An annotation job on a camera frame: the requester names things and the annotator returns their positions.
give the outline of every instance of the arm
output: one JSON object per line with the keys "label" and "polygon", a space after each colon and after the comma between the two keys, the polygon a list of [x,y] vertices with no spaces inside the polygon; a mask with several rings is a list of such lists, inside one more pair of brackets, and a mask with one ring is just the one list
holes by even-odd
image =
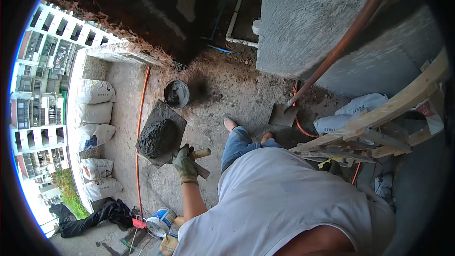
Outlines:
{"label": "arm", "polygon": [[183,183],[183,219],[185,222],[207,212],[202,200],[199,186],[194,183]]}

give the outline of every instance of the blue jeans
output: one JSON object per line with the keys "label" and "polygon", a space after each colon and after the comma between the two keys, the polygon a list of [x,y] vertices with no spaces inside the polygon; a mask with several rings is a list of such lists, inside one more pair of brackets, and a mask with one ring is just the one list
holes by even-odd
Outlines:
{"label": "blue jeans", "polygon": [[267,139],[265,144],[259,142],[253,142],[248,135],[248,132],[242,126],[235,127],[232,132],[229,133],[227,138],[226,146],[224,147],[223,156],[221,157],[221,173],[223,173],[228,167],[231,166],[237,158],[246,154],[247,152],[253,151],[262,147],[280,147],[274,138]]}

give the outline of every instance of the shovel blade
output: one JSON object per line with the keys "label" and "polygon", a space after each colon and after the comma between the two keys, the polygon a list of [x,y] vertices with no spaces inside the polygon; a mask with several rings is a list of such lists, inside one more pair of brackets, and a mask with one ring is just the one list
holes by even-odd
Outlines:
{"label": "shovel blade", "polygon": [[290,107],[284,112],[284,104],[274,104],[272,114],[268,120],[269,124],[279,124],[281,126],[292,127],[295,120],[295,115],[299,111],[297,107]]}

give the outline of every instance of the green foliage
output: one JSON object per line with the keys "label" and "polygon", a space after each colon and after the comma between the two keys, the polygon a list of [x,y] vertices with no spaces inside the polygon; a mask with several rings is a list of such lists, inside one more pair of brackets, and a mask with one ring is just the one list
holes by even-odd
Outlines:
{"label": "green foliage", "polygon": [[73,181],[71,168],[54,172],[50,175],[55,187],[59,188],[62,194],[62,202],[68,206],[77,219],[84,219],[89,216],[87,210],[81,203]]}

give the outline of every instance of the gray bucket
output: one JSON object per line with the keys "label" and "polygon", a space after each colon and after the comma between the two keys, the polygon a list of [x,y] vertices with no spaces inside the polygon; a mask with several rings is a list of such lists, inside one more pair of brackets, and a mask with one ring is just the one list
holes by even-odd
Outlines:
{"label": "gray bucket", "polygon": [[173,110],[183,109],[190,102],[188,85],[180,79],[169,81],[164,87],[164,100]]}

